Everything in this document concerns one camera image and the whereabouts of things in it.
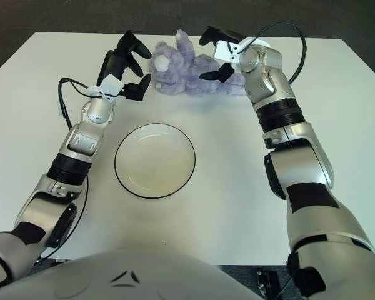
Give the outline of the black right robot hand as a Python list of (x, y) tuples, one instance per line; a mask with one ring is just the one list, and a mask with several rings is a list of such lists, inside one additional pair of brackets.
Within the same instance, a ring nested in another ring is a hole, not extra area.
[(217, 69), (202, 73), (199, 78), (207, 81), (219, 81), (225, 83), (234, 73), (229, 55), (233, 53), (237, 45), (244, 39), (244, 36), (233, 31), (221, 30), (208, 26), (199, 38), (199, 45), (212, 44), (214, 51), (212, 58), (217, 62), (223, 62)]

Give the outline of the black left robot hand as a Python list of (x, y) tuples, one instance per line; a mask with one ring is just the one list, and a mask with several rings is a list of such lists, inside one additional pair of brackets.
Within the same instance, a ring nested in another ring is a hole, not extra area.
[(141, 79), (139, 84), (128, 83), (124, 85), (118, 96), (124, 96), (126, 99), (142, 101), (144, 94), (151, 81), (151, 75), (143, 76), (143, 70), (139, 63), (134, 59), (133, 52), (137, 53), (144, 59), (151, 59), (152, 54), (149, 49), (130, 31), (128, 30), (119, 40), (114, 50), (109, 50), (104, 58), (96, 85), (99, 86), (104, 78), (112, 74), (118, 80), (122, 79), (126, 68)]

